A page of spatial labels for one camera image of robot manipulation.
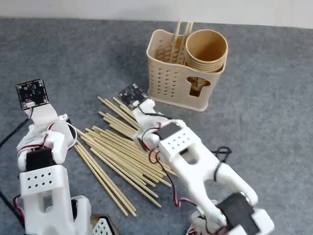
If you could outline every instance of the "paper cup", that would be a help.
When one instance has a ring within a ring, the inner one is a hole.
[[[210,29],[192,33],[186,41],[186,63],[188,66],[215,72],[223,66],[228,53],[225,37]]]

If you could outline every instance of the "wooden chopstick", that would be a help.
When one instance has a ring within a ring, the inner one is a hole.
[[[176,26],[176,31],[175,31],[175,35],[174,35],[174,39],[173,39],[173,44],[172,44],[172,50],[171,50],[171,56],[170,56],[170,61],[169,63],[172,62],[173,60],[173,55],[174,55],[174,51],[175,51],[175,48],[176,48],[176,41],[177,41],[177,37],[178,37],[178,34],[179,34],[179,29],[180,29],[180,19],[178,20],[178,23],[177,23],[177,26]]]
[[[178,52],[176,64],[179,64],[179,62],[180,62],[180,56],[181,56],[181,53],[182,53],[182,48],[185,45],[185,41],[186,41],[186,38],[187,38],[187,35],[188,35],[188,32],[189,32],[189,25],[190,25],[190,22],[188,22],[186,24],[186,29],[185,29],[185,32],[184,32],[184,36],[183,36],[183,38],[181,40],[181,44],[180,44],[180,47],[179,47],[179,52]]]
[[[97,156],[101,156],[95,149],[90,149]],[[118,173],[123,179],[125,179],[128,183],[130,183],[134,188],[136,188],[139,192],[141,192],[145,197],[147,197],[151,202],[153,202],[156,206],[161,208],[161,205],[153,199],[149,194],[147,194],[143,189],[141,189],[138,185],[136,185],[133,181],[131,181],[126,175],[124,175],[121,171],[119,171],[115,166],[113,166],[109,161],[105,158],[102,159],[109,167],[111,167],[116,173]]]
[[[74,146],[76,152],[79,154],[79,156],[83,159],[83,161],[86,163],[86,165],[88,166],[88,168],[92,171],[92,173],[94,174],[94,176],[97,178],[97,180],[99,181],[99,183],[102,185],[102,187],[105,189],[105,191],[108,193],[108,195],[112,198],[112,200],[115,202],[115,204],[120,208],[120,210],[123,212],[123,214],[125,216],[128,216],[127,211],[122,207],[122,205],[119,203],[119,201],[117,200],[117,198],[113,195],[113,193],[110,191],[110,189],[106,186],[106,184],[104,183],[104,181],[101,179],[101,177],[99,176],[99,174],[95,171],[95,169],[91,166],[91,164],[87,161],[87,159],[85,158],[83,152],[77,147],[77,145]]]

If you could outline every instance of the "utensil holder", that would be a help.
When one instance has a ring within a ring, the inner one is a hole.
[[[183,35],[179,35],[172,63],[169,63],[174,34],[158,29],[153,32],[147,48],[149,66],[149,90],[151,99],[180,106],[196,111],[204,111],[207,108],[209,98],[213,93],[221,74],[225,70],[226,60],[217,72],[201,72],[182,65],[184,54],[178,57],[178,50],[183,40]],[[190,78],[203,78],[206,85],[197,92],[191,89]]]

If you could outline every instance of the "beige plastic caddy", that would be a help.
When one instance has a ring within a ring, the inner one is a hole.
[[[147,48],[148,94],[156,101],[204,111],[225,70],[228,45],[220,33],[209,29],[192,33],[185,43],[186,38],[161,29],[153,32]],[[178,58],[182,43],[185,53]]]

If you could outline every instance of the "gray fabric surface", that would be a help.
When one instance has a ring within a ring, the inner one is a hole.
[[[51,104],[67,113],[80,129],[107,125],[97,114],[108,111],[97,96],[110,98],[132,82],[148,87],[145,50],[155,29],[173,31],[175,23],[0,20],[0,139],[26,115],[20,111],[15,85],[43,78]],[[229,43],[225,73],[205,112],[157,103],[156,110],[180,118],[210,148],[228,145],[229,164],[256,190],[259,207],[268,211],[274,235],[311,234],[313,224],[312,93],[313,30],[267,26],[199,24]],[[23,128],[0,150],[0,188],[8,198],[19,193],[15,147]],[[85,195],[93,213],[108,213],[122,235],[181,235],[189,226],[190,205],[175,208],[164,185],[158,209],[100,163],[137,208],[126,218],[87,166],[71,150],[68,169],[72,196]],[[187,196],[178,179],[180,196]],[[212,199],[230,190],[207,182]],[[0,234],[23,234],[15,217],[0,202]]]

